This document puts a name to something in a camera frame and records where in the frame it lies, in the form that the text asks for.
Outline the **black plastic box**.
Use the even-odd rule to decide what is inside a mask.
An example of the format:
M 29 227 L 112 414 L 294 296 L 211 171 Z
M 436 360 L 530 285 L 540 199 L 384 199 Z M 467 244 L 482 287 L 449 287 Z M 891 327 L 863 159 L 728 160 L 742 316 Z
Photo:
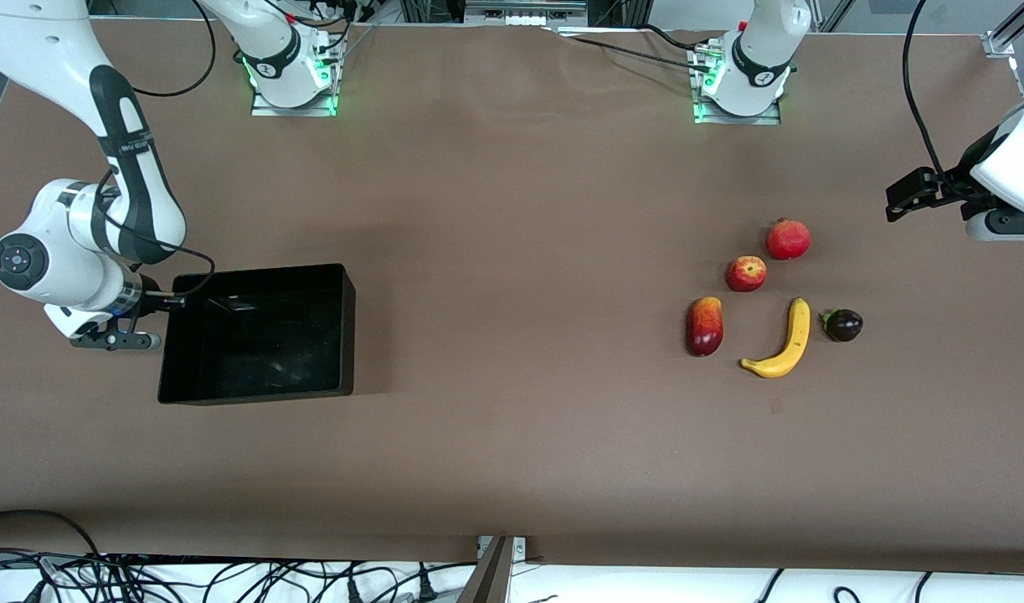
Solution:
M 356 290 L 340 264 L 187 274 L 168 314 L 158 401 L 234 405 L 353 392 Z

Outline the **yellow banana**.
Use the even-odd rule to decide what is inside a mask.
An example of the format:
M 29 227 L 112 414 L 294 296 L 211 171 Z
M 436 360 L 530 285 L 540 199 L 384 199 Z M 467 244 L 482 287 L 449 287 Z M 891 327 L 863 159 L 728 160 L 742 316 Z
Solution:
M 738 367 L 763 379 L 779 379 L 788 375 L 801 362 L 809 344 L 812 317 L 809 302 L 801 297 L 792 299 L 784 346 L 771 358 L 741 358 Z

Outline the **red apple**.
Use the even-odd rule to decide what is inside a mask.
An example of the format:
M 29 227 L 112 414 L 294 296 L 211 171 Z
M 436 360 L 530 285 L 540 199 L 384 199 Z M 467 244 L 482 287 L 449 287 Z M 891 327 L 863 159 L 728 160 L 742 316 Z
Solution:
M 758 256 L 743 255 L 731 262 L 725 283 L 730 291 L 757 291 L 767 281 L 768 267 Z

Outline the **red pomegranate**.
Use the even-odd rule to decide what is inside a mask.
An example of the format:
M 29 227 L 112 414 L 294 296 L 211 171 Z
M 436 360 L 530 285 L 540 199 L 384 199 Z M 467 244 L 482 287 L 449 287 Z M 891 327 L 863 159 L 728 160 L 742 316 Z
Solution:
M 811 232 L 798 220 L 777 220 L 765 236 L 765 250 L 775 260 L 793 260 L 810 250 Z

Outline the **dark purple eggplant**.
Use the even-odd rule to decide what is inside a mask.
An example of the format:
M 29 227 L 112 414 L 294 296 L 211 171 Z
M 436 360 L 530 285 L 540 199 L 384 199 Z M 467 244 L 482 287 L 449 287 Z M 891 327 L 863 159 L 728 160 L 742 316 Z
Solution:
M 823 332 L 831 341 L 848 343 L 855 340 L 862 332 L 864 321 L 859 313 L 852 309 L 836 308 L 821 314 Z

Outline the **red yellow mango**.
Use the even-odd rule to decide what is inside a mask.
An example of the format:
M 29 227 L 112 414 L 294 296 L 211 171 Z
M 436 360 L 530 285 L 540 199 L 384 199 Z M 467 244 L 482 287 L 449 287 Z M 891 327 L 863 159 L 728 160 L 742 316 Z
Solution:
M 706 358 L 723 343 L 723 306 L 721 299 L 706 296 L 693 301 L 685 317 L 685 347 L 695 358 Z

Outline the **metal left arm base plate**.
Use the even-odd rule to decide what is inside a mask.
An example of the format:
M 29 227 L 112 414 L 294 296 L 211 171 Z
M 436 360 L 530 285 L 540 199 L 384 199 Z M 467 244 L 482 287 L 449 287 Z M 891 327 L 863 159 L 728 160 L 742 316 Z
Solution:
M 780 97 L 790 75 L 786 68 L 776 83 L 754 87 L 745 75 L 723 60 L 721 46 L 699 44 L 687 51 L 689 85 L 696 123 L 714 125 L 779 125 Z

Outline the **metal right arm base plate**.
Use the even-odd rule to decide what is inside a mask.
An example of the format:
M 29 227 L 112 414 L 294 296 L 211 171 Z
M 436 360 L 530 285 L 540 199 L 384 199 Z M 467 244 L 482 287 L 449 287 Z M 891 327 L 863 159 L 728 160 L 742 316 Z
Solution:
M 254 88 L 251 114 L 255 116 L 335 116 L 342 76 L 344 41 L 329 32 L 297 30 L 298 43 L 291 56 L 255 59 L 244 57 L 249 83 Z

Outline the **dark metal post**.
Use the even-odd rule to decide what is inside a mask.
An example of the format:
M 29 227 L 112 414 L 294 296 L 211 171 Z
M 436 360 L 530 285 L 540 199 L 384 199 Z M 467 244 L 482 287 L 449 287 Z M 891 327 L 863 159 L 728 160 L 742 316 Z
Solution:
M 517 546 L 515 539 L 500 535 L 482 545 L 481 560 L 455 603 L 507 603 Z

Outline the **metal rack frame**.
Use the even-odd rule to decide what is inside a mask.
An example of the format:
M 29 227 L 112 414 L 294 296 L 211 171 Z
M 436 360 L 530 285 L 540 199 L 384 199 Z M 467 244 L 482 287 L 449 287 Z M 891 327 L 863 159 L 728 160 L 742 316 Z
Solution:
M 463 0 L 462 23 L 588 27 L 589 5 L 587 0 Z

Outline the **small metal bracket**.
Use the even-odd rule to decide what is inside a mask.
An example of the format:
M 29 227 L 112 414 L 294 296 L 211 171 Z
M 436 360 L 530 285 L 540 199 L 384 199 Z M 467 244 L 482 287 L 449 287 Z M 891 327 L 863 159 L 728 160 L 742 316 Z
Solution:
M 476 541 L 476 557 L 481 560 L 482 557 L 487 554 L 487 550 L 492 543 L 495 542 L 495 537 L 492 535 L 482 535 Z M 526 537 L 511 537 L 509 542 L 512 543 L 512 548 L 514 553 L 512 553 L 512 563 L 513 564 L 523 564 L 527 560 L 527 539 Z

